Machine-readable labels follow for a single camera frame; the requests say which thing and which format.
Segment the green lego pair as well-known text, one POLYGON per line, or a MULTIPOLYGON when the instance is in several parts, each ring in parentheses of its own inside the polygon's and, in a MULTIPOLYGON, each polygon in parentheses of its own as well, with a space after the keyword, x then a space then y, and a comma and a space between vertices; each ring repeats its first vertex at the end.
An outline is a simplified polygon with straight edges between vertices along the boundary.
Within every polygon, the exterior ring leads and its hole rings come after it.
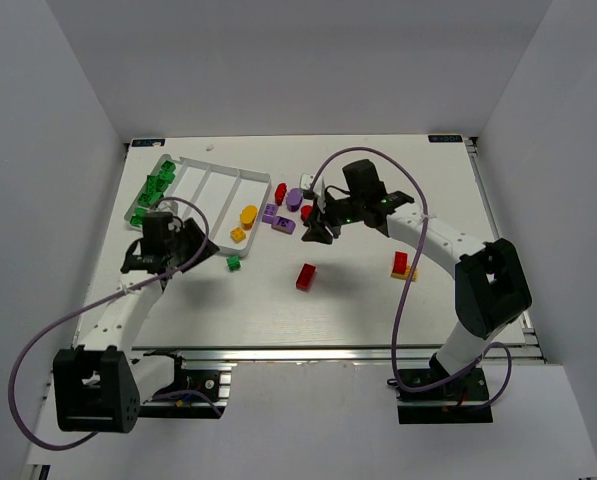
POLYGON ((153 197, 158 193, 157 183, 156 176, 148 175, 146 177, 145 184, 137 198, 137 204, 140 207, 148 208, 154 203, 153 197))

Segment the green long lego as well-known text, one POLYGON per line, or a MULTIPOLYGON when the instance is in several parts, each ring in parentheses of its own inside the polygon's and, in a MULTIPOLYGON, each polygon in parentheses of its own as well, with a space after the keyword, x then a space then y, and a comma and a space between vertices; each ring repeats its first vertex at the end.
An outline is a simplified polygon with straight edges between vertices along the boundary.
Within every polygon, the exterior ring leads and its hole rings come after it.
POLYGON ((166 160, 161 165, 161 170, 166 172, 174 172, 176 169, 176 165, 173 161, 166 160))

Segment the red yellow lego stack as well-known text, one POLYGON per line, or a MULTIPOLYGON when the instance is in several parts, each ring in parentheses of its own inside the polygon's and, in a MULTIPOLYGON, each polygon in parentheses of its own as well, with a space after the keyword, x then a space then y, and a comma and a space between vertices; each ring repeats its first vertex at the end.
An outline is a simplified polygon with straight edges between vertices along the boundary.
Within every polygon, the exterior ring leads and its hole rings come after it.
POLYGON ((409 256, 407 253, 401 251, 395 252, 391 270, 391 277, 402 280, 417 280, 418 271, 412 268, 411 264, 409 263, 409 256))

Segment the green square lego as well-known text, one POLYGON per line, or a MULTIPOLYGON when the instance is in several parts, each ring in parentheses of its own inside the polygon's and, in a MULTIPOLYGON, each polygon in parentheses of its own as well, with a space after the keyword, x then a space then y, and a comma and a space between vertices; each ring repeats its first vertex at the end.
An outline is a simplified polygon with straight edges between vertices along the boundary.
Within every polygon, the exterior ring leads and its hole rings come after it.
POLYGON ((166 183, 172 183, 175 179, 175 175, 172 172, 161 170, 159 172, 158 178, 166 183))

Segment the yellow oval lego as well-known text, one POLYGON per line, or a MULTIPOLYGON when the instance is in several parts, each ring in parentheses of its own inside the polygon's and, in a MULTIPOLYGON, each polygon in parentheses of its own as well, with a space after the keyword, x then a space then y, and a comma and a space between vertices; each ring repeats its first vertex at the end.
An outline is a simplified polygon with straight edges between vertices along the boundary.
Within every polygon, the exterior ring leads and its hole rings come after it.
POLYGON ((250 230, 257 218, 258 209, 254 205, 248 205, 243 208, 240 213, 239 221, 240 225, 244 230, 250 230))

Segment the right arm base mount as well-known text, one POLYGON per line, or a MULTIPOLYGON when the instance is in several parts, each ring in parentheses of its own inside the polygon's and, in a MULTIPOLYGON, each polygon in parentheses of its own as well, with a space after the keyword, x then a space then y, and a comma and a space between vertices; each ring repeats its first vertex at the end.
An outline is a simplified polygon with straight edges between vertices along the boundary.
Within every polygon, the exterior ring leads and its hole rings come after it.
POLYGON ((410 393, 394 378, 387 385, 396 391, 398 422, 401 425, 490 424, 493 415, 489 389, 481 368, 434 390, 410 393))

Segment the green small cube lego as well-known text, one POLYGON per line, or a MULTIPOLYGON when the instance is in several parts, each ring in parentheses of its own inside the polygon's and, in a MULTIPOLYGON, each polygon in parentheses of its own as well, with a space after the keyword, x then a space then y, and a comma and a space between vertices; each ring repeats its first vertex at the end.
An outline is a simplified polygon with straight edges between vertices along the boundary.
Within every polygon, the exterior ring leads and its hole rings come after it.
POLYGON ((158 192, 165 192, 169 187, 169 183, 165 181, 158 180, 156 183, 156 190, 158 192))

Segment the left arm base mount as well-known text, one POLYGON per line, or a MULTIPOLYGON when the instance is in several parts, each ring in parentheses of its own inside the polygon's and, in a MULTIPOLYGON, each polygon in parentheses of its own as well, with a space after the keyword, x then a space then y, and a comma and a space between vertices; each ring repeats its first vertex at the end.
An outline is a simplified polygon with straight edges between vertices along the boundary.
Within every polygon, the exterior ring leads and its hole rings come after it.
POLYGON ((141 418, 218 419, 229 397, 231 371, 178 352, 151 351, 130 359, 141 418))

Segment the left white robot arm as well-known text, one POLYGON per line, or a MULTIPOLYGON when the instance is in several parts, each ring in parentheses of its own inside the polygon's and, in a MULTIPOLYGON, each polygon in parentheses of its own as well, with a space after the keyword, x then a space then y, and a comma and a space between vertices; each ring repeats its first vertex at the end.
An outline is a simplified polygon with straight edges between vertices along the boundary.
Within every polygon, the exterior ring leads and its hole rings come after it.
POLYGON ((130 432, 142 405, 181 380, 172 354, 135 357, 133 346, 170 279, 218 252, 205 223, 171 212, 142 219, 142 235, 127 248, 116 298, 92 330, 53 360, 58 427, 66 432, 130 432))

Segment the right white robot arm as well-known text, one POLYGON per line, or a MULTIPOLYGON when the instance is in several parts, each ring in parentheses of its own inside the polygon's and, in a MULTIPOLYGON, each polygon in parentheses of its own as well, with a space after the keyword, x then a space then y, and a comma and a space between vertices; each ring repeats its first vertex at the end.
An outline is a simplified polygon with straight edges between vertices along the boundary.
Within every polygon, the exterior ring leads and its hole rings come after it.
POLYGON ((313 203, 303 241, 330 245, 343 227, 362 223, 445 270, 454 281, 457 324, 432 356, 429 383, 406 384, 400 376, 395 381, 407 393, 422 394, 465 376, 532 304, 516 248, 504 238, 470 236, 432 217, 413 197, 388 192, 368 159, 346 165, 343 175, 347 187, 339 199, 319 176, 301 176, 302 193, 313 203))

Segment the green rectangular lego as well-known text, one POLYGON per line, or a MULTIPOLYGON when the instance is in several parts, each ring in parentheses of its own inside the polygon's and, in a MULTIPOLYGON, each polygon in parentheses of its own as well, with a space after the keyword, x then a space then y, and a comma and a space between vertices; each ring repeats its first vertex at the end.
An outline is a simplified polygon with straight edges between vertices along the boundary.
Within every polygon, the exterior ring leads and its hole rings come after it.
POLYGON ((156 192, 156 193, 152 194, 148 198, 148 206, 151 207, 151 206, 155 205, 162 197, 163 197, 162 192, 156 192))

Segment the small green number lego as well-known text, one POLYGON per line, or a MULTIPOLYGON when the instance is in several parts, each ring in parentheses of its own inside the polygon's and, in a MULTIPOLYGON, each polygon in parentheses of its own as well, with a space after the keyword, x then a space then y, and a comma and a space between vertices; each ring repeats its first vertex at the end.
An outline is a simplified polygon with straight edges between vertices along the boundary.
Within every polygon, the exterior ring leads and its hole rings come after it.
POLYGON ((227 268, 230 272, 241 269, 241 261, 237 255, 229 256, 226 259, 227 268))

